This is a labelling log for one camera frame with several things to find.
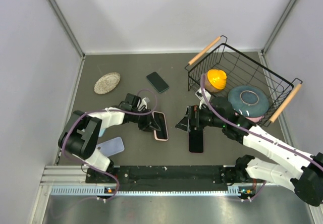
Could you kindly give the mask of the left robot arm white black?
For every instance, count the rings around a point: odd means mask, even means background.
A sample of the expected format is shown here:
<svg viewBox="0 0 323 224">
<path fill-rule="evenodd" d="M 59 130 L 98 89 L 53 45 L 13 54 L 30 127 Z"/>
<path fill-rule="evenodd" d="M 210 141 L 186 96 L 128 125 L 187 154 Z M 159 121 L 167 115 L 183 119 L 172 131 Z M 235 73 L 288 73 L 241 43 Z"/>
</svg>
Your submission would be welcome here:
<svg viewBox="0 0 323 224">
<path fill-rule="evenodd" d="M 136 123 L 139 130 L 160 131 L 147 106 L 147 99 L 128 93 L 119 105 L 98 111 L 74 111 L 58 140 L 62 153 L 69 153 L 88 166 L 96 169 L 97 176 L 104 182 L 114 177 L 114 163 L 97 149 L 97 142 L 104 131 L 113 126 Z"/>
</svg>

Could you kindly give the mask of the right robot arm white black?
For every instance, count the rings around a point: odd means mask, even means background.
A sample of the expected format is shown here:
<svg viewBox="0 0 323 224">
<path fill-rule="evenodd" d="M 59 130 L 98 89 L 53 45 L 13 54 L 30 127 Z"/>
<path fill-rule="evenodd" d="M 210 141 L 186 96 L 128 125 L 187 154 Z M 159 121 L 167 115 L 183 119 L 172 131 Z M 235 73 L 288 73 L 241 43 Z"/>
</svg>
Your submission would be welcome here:
<svg viewBox="0 0 323 224">
<path fill-rule="evenodd" d="M 251 155 L 236 160 L 235 175 L 246 182 L 259 179 L 291 190 L 311 206 L 322 204 L 322 153 L 300 151 L 267 133 L 259 125 L 235 112 L 224 97 L 188 106 L 176 128 L 189 134 L 190 152 L 203 151 L 203 130 L 217 127 L 229 139 L 252 148 L 273 163 Z"/>
</svg>

